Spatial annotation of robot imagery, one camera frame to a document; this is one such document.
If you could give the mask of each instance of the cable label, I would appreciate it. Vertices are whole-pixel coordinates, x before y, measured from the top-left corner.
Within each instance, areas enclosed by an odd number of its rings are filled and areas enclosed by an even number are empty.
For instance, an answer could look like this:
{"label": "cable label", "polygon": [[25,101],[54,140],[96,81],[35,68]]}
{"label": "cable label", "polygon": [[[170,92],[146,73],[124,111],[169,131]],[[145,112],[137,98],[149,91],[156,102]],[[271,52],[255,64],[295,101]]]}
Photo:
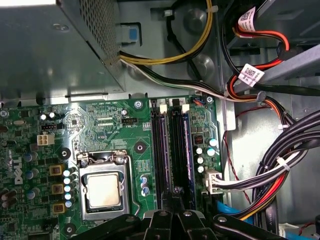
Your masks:
{"label": "cable label", "polygon": [[257,82],[259,82],[264,74],[265,73],[263,71],[247,63],[241,70],[238,79],[248,84],[250,87],[253,87]]}
{"label": "cable label", "polygon": [[243,14],[238,20],[239,27],[247,32],[255,32],[256,31],[254,26],[255,12],[256,12],[256,7],[254,6],[245,14]]}

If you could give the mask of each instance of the cpu socket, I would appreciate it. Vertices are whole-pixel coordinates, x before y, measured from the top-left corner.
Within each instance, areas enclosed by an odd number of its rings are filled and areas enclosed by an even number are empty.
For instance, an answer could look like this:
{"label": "cpu socket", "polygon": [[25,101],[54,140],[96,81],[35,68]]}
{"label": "cpu socket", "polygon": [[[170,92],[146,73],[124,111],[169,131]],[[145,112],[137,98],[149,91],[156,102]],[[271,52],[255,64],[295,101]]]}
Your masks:
{"label": "cpu socket", "polygon": [[130,213],[127,163],[111,160],[113,154],[100,151],[77,155],[82,220],[108,220]]}

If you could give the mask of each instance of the green circuit board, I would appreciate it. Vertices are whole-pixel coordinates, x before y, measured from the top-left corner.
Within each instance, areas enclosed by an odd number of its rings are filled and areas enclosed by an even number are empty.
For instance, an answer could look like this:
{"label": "green circuit board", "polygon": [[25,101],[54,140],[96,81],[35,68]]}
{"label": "green circuit board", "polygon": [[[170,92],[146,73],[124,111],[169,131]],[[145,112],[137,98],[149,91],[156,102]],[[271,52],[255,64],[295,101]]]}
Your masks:
{"label": "green circuit board", "polygon": [[[185,97],[190,105],[192,146],[203,149],[202,166],[221,171],[219,146],[214,156],[206,154],[208,140],[219,139],[215,104],[197,105],[192,99]],[[53,143],[49,135],[54,135]],[[203,141],[195,142],[196,136]],[[61,206],[65,192],[57,191],[57,185],[64,184],[63,170],[77,167],[76,158],[82,152],[125,150],[132,161],[132,175],[127,177],[130,213],[137,211],[132,199],[140,206],[141,218],[144,212],[157,209],[147,98],[1,109],[0,141],[0,193],[15,191],[8,200],[0,200],[0,240],[66,240],[101,223],[82,219],[77,189],[72,206]],[[193,167],[200,198],[205,191],[203,176],[197,172],[198,163]],[[142,192],[141,176],[147,178],[147,194]],[[196,208],[201,209],[200,200]],[[71,232],[70,224],[75,227]]]}

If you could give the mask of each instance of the ram slot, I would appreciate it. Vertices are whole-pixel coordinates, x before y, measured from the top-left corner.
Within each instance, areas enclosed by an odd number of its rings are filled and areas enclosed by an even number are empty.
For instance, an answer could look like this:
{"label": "ram slot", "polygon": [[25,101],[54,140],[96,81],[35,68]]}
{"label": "ram slot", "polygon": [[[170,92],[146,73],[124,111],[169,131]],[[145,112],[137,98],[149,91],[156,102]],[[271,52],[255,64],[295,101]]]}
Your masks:
{"label": "ram slot", "polygon": [[190,128],[189,114],[183,114],[183,126],[184,126],[184,139],[185,139],[185,151],[187,161],[187,171],[189,180],[190,190],[190,209],[196,209],[196,188],[195,188],[195,166],[193,160],[193,149],[192,149],[192,136]]}
{"label": "ram slot", "polygon": [[151,132],[154,160],[155,191],[157,207],[161,208],[161,194],[171,190],[169,147],[166,114],[160,114],[157,101],[151,101]]}
{"label": "ram slot", "polygon": [[185,208],[189,208],[190,193],[187,168],[187,150],[184,130],[184,120],[180,108],[171,111],[170,118],[170,145],[173,184],[176,191],[183,193]]}

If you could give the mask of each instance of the motherboard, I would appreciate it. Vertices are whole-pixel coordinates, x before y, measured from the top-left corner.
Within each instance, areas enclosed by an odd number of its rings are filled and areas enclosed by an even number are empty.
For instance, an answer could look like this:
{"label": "motherboard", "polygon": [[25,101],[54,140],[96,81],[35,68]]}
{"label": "motherboard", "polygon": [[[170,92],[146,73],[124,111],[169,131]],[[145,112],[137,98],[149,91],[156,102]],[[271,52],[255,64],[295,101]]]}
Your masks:
{"label": "motherboard", "polygon": [[66,240],[182,195],[201,210],[221,173],[214,101],[202,96],[0,110],[0,240]]}

